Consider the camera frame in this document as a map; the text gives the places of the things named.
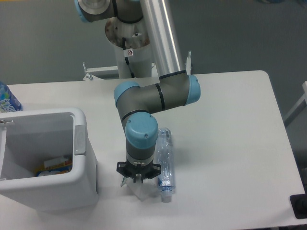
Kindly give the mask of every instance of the bottle label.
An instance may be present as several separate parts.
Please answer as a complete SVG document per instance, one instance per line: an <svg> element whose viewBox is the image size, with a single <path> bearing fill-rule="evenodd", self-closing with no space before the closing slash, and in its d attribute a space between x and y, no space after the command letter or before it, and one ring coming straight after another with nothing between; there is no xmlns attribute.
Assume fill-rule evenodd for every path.
<svg viewBox="0 0 307 230"><path fill-rule="evenodd" d="M15 108L11 104L11 100L9 98L5 98L5 99L0 101L0 111L2 113L5 113L5 112L15 112L15 111L18 111L18 110L19 110L19 108Z"/></svg>

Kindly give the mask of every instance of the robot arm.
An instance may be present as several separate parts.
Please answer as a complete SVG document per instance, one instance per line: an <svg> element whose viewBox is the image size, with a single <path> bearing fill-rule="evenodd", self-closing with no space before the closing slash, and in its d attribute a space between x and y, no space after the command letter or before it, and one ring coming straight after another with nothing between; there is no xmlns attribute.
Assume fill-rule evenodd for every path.
<svg viewBox="0 0 307 230"><path fill-rule="evenodd" d="M143 18L141 5L132 0L75 0L83 22L117 17L124 23L136 23Z"/></svg>
<svg viewBox="0 0 307 230"><path fill-rule="evenodd" d="M117 171L134 181L139 174L143 181L161 173L161 166L153 164L158 123L152 114L198 101L201 89L197 78L188 76L185 71L177 49L178 42L167 0L110 1L112 4L109 7L113 7L114 16L120 21L136 23L137 18L141 20L144 15L160 79L160 83L146 87L140 87L134 81L126 81L114 91L115 104L126 135L127 150L127 160L118 162ZM130 7L133 7L132 11L138 12L134 18L129 18Z"/></svg>

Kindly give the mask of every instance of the silver metal pole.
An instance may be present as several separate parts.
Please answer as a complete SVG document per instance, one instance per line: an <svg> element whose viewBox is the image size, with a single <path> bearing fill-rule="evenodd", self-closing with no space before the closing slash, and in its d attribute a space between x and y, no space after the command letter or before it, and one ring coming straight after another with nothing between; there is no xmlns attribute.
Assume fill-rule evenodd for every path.
<svg viewBox="0 0 307 230"><path fill-rule="evenodd" d="M159 76L185 70L168 0L141 0Z"/></svg>

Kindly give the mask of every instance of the white bracket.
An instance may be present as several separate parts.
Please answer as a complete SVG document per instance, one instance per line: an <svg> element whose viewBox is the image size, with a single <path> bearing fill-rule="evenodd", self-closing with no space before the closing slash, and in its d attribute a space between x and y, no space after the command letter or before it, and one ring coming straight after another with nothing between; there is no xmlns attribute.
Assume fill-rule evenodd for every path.
<svg viewBox="0 0 307 230"><path fill-rule="evenodd" d="M291 124L294 119L307 107L307 81L303 84L304 94L298 99L298 101L292 106L289 112L283 118L283 124L285 127Z"/></svg>

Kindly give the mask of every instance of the label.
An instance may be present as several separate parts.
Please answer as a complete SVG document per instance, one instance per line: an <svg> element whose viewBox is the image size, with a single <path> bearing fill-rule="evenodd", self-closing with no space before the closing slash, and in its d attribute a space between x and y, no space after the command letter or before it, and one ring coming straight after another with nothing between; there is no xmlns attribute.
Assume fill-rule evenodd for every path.
<svg viewBox="0 0 307 230"><path fill-rule="evenodd" d="M133 49L125 49L124 50L124 57L127 58L127 57L130 57L130 56L133 56Z"/></svg>
<svg viewBox="0 0 307 230"><path fill-rule="evenodd" d="M17 111L17 109L11 104L11 100L9 98L5 98L0 101L0 110L2 113Z"/></svg>

